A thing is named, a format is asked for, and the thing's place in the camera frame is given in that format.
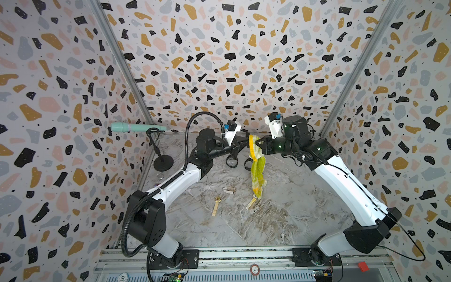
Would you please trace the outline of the black digital watch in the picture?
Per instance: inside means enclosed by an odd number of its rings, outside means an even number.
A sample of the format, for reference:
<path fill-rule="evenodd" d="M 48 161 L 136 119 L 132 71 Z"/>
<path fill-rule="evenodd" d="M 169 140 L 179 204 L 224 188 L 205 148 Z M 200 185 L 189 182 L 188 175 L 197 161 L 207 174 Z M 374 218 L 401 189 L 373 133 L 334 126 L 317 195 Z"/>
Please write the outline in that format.
<path fill-rule="evenodd" d="M 252 165 L 253 165 L 253 160 L 252 160 L 252 158 L 248 158 L 248 159 L 245 160 L 245 162 L 244 162 L 244 168 L 245 168 L 246 170 L 251 171 Z"/>

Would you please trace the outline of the yellow green white cloth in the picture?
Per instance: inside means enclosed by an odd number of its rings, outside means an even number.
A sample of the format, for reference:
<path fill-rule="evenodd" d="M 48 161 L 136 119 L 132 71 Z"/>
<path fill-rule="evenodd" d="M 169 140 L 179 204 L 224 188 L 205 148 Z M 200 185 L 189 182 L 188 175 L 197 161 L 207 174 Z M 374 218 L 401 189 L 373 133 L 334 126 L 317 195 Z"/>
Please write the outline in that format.
<path fill-rule="evenodd" d="M 259 137 L 256 135 L 249 136 L 250 157 L 253 161 L 251 165 L 252 190 L 257 199 L 261 199 L 263 190 L 267 185 L 267 181 L 263 176 L 266 158 L 263 155 L 262 149 L 256 144 L 258 140 Z"/>

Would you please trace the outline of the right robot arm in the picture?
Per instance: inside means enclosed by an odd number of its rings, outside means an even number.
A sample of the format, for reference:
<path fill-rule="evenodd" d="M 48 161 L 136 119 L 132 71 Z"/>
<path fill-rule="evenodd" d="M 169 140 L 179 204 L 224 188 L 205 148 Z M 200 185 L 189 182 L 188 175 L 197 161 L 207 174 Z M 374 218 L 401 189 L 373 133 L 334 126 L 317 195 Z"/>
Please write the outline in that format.
<path fill-rule="evenodd" d="M 305 118 L 273 112 L 264 121 L 271 133 L 256 142 L 262 153 L 293 157 L 305 164 L 332 187 L 355 217 L 351 227 L 313 242 L 308 255 L 314 264 L 323 265 L 350 250 L 368 254 L 390 236 L 401 212 L 388 208 L 363 187 L 327 140 L 313 139 Z"/>

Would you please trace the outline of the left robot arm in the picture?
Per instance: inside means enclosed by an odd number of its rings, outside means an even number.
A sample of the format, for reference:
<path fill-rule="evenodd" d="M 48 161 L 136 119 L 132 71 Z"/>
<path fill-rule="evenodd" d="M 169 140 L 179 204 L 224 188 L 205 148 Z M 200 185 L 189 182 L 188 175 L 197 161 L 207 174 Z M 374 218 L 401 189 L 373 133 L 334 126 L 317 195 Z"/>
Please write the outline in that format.
<path fill-rule="evenodd" d="M 211 113 L 220 125 L 221 134 L 213 129 L 199 132 L 196 149 L 189 150 L 189 128 L 184 134 L 184 165 L 162 184 L 146 192 L 136 191 L 129 200 L 121 230 L 121 250 L 125 257 L 133 257 L 143 248 L 153 250 L 175 264 L 181 258 L 183 246 L 166 233 L 167 208 L 191 185 L 205 177 L 214 165 L 214 159 L 238 154 L 249 147 L 249 135 L 240 136 L 241 126 L 234 121 L 223 123 Z"/>

